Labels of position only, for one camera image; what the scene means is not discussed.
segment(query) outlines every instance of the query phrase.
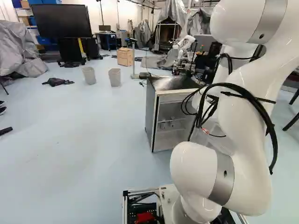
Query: desk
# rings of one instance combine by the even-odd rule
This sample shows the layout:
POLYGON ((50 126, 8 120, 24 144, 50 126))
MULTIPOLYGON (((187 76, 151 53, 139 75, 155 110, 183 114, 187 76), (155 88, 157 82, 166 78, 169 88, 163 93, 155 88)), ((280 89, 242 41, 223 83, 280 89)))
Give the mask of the desk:
POLYGON ((97 37, 98 44, 101 43, 101 49, 103 50, 111 50, 117 49, 117 39, 116 34, 112 33, 95 33, 97 37))

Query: white robot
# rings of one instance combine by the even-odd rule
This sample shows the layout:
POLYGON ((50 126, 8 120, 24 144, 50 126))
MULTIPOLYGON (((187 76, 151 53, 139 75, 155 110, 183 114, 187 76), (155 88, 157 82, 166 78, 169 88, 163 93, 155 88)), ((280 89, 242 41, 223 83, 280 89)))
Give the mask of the white robot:
MULTIPOLYGON (((221 0, 214 8, 210 28, 216 40, 228 45, 226 52, 232 57, 250 57, 256 44, 264 44, 267 51, 229 76, 221 64, 214 82, 236 84, 257 98, 276 101, 283 82, 299 65, 299 29, 294 25, 298 8, 298 0, 221 0)), ((222 206, 259 216, 271 203, 265 123, 249 101, 220 94, 223 89, 228 90, 215 87, 213 92, 220 97, 217 120, 235 149, 226 155, 193 142, 174 148, 171 176, 181 194, 178 206, 173 207, 176 224, 209 223, 222 206), (181 217, 176 215, 179 209, 183 210, 181 217)), ((199 100, 200 95, 193 99, 195 108, 199 100)), ((274 104, 261 103, 271 115, 274 104)))
POLYGON ((176 45, 172 46, 172 48, 178 50, 178 60, 182 59, 183 53, 189 50, 189 48, 195 42, 195 40, 196 39, 193 36, 187 35, 183 38, 183 40, 178 42, 176 45))

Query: blue storage bin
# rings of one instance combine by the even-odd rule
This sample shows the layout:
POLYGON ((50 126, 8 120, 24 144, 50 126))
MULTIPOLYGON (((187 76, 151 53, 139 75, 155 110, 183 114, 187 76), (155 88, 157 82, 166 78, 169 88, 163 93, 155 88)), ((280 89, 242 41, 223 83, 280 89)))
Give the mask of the blue storage bin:
POLYGON ((20 0, 13 0, 14 8, 22 8, 20 0))
POLYGON ((61 0, 43 0, 43 4, 61 4, 61 0))
POLYGON ((52 45, 51 40, 49 38, 36 36, 36 39, 40 45, 52 45))
POLYGON ((28 0, 29 4, 43 4, 43 0, 28 0))
POLYGON ((31 26, 36 26, 36 20, 33 16, 29 17, 29 23, 31 26))

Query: cardboard box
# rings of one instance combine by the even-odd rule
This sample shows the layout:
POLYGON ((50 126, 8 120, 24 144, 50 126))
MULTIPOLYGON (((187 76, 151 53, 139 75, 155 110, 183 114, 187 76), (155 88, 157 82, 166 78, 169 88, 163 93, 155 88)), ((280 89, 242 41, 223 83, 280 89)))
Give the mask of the cardboard box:
POLYGON ((133 65, 133 51, 129 48, 120 48, 117 50, 117 63, 124 66, 133 65))
POLYGON ((45 50, 45 48, 43 47, 43 45, 40 45, 40 44, 36 44, 36 48, 38 50, 45 50))
POLYGON ((22 8, 30 8, 29 2, 28 1, 20 1, 22 8))
POLYGON ((20 21, 25 24, 25 26, 30 26, 28 17, 26 17, 26 16, 19 16, 19 18, 20 18, 20 21))

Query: yellow object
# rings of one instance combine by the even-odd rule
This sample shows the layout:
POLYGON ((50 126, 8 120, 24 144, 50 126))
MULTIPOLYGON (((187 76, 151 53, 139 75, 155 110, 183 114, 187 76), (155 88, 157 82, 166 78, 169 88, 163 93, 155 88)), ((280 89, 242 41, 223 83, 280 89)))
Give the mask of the yellow object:
POLYGON ((78 38, 78 42, 79 42, 79 47, 80 47, 80 51, 81 51, 82 57, 86 57, 86 53, 83 50, 81 38, 78 38))

